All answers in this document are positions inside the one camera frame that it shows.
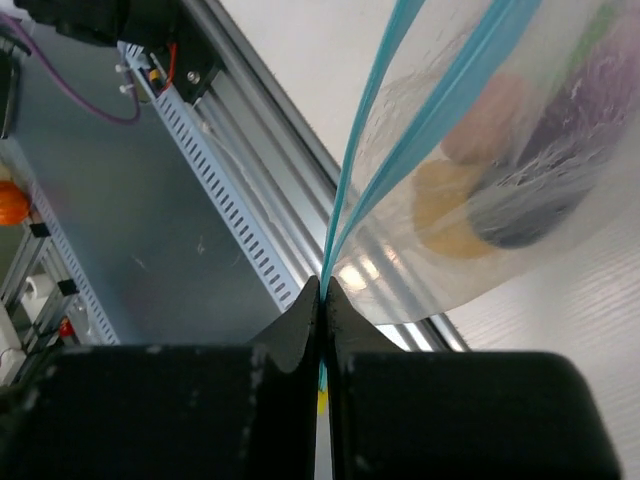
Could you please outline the clear zip top bag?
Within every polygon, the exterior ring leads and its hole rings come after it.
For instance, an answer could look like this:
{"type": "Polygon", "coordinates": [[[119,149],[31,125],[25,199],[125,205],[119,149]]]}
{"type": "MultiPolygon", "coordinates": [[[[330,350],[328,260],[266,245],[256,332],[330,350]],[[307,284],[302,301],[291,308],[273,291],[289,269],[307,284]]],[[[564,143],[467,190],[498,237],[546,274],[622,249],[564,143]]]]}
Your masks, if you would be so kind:
{"type": "Polygon", "coordinates": [[[399,1],[341,165],[320,292],[377,324],[460,307],[639,198],[635,1],[399,1]]]}

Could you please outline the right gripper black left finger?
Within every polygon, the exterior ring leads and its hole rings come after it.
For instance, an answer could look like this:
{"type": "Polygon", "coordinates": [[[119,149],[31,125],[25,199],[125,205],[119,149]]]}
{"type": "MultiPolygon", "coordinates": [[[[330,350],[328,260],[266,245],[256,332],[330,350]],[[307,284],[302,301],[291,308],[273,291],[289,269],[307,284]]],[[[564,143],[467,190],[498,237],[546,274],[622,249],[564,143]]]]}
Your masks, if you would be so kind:
{"type": "Polygon", "coordinates": [[[319,281],[243,345],[67,347],[1,395],[5,479],[310,479],[319,281]]]}

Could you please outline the peach coloured egg toy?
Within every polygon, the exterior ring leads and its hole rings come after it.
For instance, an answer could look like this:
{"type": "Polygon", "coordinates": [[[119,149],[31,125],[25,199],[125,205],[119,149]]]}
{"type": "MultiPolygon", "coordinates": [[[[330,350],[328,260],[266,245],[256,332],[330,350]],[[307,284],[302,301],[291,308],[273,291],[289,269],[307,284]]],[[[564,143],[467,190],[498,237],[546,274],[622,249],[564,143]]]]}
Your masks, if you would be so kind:
{"type": "Polygon", "coordinates": [[[456,164],[488,164],[504,153],[526,94],[520,75],[497,73],[488,81],[463,118],[440,142],[456,164]]]}

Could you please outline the aluminium mounting rail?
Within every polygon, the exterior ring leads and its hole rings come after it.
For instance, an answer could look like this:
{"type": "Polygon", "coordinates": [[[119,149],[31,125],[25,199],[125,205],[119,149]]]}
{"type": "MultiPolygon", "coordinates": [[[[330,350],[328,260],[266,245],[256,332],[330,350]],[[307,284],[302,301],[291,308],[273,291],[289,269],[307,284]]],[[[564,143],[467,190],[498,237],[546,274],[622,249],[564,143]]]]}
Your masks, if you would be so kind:
{"type": "MultiPolygon", "coordinates": [[[[187,1],[223,66],[192,105],[231,152],[300,290],[322,265],[351,124],[389,1],[187,1]]],[[[256,327],[281,311],[232,236],[236,307],[256,327]]]]}

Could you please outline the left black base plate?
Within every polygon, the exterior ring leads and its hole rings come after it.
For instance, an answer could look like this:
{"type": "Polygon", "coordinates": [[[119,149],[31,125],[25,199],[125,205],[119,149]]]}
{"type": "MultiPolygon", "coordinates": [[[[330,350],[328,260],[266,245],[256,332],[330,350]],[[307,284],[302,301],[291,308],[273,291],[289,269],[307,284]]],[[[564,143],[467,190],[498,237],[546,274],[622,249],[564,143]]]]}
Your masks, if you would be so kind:
{"type": "Polygon", "coordinates": [[[194,104],[223,66],[180,1],[117,3],[119,39],[139,49],[136,71],[154,98],[174,89],[194,104]]]}

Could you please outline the green toy vegetable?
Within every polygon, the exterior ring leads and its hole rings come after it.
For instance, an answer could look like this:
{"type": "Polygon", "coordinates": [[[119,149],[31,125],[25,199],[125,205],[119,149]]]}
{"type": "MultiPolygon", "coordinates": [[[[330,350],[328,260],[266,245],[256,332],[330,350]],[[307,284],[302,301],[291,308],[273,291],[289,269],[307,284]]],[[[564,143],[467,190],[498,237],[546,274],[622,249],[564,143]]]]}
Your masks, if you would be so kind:
{"type": "Polygon", "coordinates": [[[569,68],[580,65],[588,56],[594,46],[608,32],[612,22],[617,16],[618,3],[608,1],[603,3],[590,19],[585,30],[569,57],[569,68]]]}

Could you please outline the yellow toy lemon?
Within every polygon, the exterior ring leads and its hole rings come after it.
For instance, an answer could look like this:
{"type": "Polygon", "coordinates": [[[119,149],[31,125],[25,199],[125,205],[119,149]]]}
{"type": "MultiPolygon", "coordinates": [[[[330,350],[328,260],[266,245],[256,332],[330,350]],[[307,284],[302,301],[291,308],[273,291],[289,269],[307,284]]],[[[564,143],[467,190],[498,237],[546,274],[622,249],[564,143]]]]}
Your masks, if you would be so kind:
{"type": "Polygon", "coordinates": [[[413,176],[412,221],[421,243],[448,258],[477,259],[495,251],[474,232],[467,218],[468,196],[484,172],[450,160],[421,164],[413,176]]]}

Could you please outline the purple toy eggplant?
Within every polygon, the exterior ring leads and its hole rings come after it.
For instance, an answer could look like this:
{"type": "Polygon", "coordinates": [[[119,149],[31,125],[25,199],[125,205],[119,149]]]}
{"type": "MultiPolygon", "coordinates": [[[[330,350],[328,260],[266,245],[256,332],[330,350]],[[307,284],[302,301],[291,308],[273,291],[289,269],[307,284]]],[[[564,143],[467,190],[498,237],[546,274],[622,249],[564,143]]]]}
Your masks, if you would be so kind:
{"type": "Polygon", "coordinates": [[[556,230],[594,188],[639,112],[639,7],[618,3],[608,32],[554,87],[526,145],[477,181],[467,218],[500,249],[556,230]]]}

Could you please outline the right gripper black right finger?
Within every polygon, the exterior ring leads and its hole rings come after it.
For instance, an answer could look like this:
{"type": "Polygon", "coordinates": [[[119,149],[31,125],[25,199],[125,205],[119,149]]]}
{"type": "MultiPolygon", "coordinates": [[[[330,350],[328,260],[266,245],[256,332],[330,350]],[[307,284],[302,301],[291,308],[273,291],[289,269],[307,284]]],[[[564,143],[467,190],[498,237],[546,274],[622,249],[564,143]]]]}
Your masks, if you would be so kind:
{"type": "Polygon", "coordinates": [[[619,479],[577,367],[544,351],[408,352],[331,280],[325,296],[337,479],[619,479]]]}

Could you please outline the orange emergency stop button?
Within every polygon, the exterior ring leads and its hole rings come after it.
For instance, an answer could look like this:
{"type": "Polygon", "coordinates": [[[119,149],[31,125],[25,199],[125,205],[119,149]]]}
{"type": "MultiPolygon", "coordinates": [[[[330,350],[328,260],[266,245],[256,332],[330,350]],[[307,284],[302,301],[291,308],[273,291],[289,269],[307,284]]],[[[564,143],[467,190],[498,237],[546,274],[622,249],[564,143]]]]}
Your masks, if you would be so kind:
{"type": "Polygon", "coordinates": [[[11,181],[1,181],[0,202],[0,223],[2,226],[20,224],[29,216],[29,199],[23,191],[11,181]]]}

